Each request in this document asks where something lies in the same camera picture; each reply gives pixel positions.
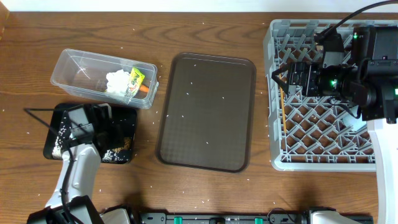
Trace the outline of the brown food scraps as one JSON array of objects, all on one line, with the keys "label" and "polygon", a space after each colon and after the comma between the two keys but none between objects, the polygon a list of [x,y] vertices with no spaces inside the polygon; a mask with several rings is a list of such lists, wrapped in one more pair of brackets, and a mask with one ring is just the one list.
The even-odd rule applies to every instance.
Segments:
[{"label": "brown food scraps", "polygon": [[121,152],[121,151],[130,150],[131,144],[132,144],[132,139],[126,137],[126,138],[124,138],[124,146],[116,147],[116,148],[112,149],[112,151],[113,152]]}]

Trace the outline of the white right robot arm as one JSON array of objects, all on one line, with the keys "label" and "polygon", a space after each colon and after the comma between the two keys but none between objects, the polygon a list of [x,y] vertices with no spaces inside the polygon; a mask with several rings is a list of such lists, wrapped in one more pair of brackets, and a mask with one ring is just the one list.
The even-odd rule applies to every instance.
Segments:
[{"label": "white right robot arm", "polygon": [[271,78],[291,95],[332,96],[357,106],[366,122],[376,159],[379,223],[397,223],[397,27],[353,29],[351,66],[343,65],[345,47],[336,27],[314,35],[321,62],[291,62]]}]

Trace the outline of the light blue cup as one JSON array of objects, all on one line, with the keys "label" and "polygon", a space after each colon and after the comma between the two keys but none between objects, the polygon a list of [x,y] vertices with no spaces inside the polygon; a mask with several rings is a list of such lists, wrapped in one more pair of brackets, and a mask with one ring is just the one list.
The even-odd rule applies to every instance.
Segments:
[{"label": "light blue cup", "polygon": [[342,116],[343,125],[351,128],[351,131],[357,132],[365,127],[366,122],[362,119],[361,108],[354,106],[352,108],[345,108],[346,114]]}]

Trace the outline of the orange carrot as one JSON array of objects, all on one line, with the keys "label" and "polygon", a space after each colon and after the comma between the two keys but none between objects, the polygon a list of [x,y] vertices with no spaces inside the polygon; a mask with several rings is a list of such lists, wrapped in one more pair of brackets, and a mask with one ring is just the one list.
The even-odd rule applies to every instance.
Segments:
[{"label": "orange carrot", "polygon": [[148,87],[148,86],[145,86],[145,85],[141,85],[141,86],[139,87],[139,90],[142,91],[142,92],[144,92],[144,93],[148,93],[148,92],[149,92],[149,87]]}]

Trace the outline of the white tissue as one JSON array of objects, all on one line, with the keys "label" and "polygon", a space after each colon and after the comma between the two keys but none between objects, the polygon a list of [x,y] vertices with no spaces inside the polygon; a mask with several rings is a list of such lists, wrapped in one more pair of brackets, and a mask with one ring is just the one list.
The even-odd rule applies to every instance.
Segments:
[{"label": "white tissue", "polygon": [[118,70],[116,72],[109,72],[106,74],[107,84],[106,93],[125,96],[129,84],[129,72]]}]

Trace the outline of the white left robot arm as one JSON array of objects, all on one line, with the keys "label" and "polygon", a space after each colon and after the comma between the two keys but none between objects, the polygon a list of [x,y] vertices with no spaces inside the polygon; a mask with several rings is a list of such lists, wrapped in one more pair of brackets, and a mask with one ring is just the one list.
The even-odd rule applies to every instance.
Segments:
[{"label": "white left robot arm", "polygon": [[91,196],[96,173],[109,148],[125,145],[122,129],[113,121],[111,106],[83,104],[62,110],[65,132],[45,123],[56,135],[62,169],[56,188],[43,210],[29,215],[28,223],[102,223]]}]

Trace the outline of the foil snack wrapper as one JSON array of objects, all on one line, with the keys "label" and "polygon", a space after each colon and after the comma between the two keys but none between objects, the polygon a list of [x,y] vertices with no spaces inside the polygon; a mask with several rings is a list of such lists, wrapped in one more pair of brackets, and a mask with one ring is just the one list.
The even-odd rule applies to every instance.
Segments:
[{"label": "foil snack wrapper", "polygon": [[131,96],[135,96],[137,94],[144,79],[145,75],[138,68],[133,67],[127,83],[127,89],[129,90],[129,94]]}]

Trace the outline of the white rice pile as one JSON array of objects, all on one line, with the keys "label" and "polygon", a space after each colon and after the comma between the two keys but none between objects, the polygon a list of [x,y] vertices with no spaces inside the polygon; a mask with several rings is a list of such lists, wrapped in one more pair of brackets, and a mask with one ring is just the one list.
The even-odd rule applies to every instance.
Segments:
[{"label": "white rice pile", "polygon": [[[121,152],[113,152],[112,150],[108,150],[106,154],[101,156],[102,163],[110,163],[110,164],[127,164],[133,158],[133,140],[135,135],[135,123],[125,121],[115,121],[116,124],[119,124],[122,128],[124,137],[128,137],[132,139],[132,144],[130,150],[121,151]],[[53,132],[49,131],[43,154],[47,159],[53,160],[61,160],[62,159],[62,142],[63,140],[67,140],[69,137],[72,137],[70,131],[70,125],[66,125],[65,121],[52,121],[51,127],[58,129],[58,136]]]}]

